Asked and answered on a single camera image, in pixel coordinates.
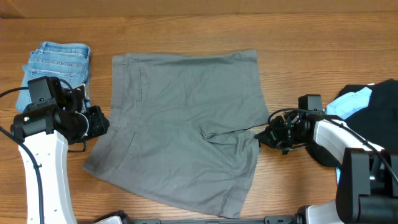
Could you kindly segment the grey shorts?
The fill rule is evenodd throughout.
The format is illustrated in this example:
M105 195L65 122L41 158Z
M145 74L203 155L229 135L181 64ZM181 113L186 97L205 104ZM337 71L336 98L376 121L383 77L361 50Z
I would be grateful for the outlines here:
M83 168L136 195L238 218L266 124L257 52L113 57L108 132Z

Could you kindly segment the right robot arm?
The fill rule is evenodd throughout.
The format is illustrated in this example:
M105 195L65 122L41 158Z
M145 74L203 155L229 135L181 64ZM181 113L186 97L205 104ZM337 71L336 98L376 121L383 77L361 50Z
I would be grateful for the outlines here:
M255 138L287 154L304 147L321 165L340 170L336 197L299 208L292 223L397 223L397 154L327 115L320 95L272 113Z

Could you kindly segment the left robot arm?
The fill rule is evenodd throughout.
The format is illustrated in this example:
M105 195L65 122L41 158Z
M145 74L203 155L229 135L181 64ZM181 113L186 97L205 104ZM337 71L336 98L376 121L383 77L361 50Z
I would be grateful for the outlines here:
M30 80L32 100L14 117L27 192L28 223L76 223L67 175L72 144L106 134L109 121L99 106L88 107L85 85L62 87L57 77Z

